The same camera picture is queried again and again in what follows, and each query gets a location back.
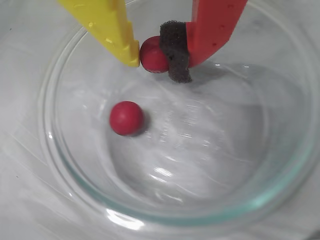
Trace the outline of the gripper red moving right finger foam pad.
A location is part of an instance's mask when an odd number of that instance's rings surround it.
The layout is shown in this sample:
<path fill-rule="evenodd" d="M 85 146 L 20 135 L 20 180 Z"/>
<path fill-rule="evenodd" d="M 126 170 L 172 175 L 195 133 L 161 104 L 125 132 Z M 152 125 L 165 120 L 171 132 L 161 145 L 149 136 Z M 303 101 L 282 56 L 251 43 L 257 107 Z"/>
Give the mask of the gripper red moving right finger foam pad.
<path fill-rule="evenodd" d="M 247 0 L 194 0 L 191 21 L 167 21 L 160 26 L 159 47 L 176 83 L 192 81 L 193 68 L 215 54 L 230 39 Z"/>

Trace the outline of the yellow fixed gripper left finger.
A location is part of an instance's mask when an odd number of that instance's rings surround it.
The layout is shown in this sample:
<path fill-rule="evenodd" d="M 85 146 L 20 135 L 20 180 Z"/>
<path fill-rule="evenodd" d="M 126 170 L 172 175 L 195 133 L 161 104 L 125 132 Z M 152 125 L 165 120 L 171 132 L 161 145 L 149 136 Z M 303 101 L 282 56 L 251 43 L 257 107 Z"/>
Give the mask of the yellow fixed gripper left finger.
<path fill-rule="evenodd" d="M 60 0 L 59 3 L 117 60 L 140 66 L 140 45 L 134 38 L 124 0 Z"/>

